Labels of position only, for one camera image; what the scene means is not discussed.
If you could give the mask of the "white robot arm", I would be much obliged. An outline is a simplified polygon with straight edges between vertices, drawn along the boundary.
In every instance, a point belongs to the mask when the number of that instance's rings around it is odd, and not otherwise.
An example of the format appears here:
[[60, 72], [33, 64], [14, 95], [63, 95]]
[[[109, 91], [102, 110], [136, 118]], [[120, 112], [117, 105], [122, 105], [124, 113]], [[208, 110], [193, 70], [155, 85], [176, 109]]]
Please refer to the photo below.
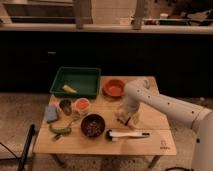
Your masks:
[[117, 117], [125, 124], [141, 103], [175, 119], [197, 134], [192, 157], [192, 171], [213, 171], [213, 109], [182, 101], [150, 89], [145, 77], [132, 80], [124, 86], [124, 99]]

